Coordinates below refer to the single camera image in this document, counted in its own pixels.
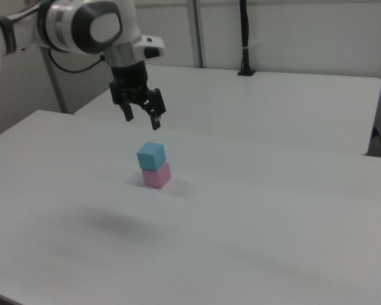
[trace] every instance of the white table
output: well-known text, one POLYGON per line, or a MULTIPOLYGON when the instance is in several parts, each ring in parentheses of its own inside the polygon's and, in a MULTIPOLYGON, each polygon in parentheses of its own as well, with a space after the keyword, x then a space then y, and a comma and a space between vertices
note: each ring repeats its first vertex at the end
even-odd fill
POLYGON ((39 111, 0 135, 0 294, 381 304, 381 159, 39 111), (161 142, 172 180, 145 187, 161 142))
MULTIPOLYGON (((149 88, 160 88, 167 107, 163 128, 350 154, 366 154, 381 80, 148 66, 149 88)), ((150 126, 133 106, 131 124, 150 126)), ((107 91, 78 116, 124 123, 107 91)))

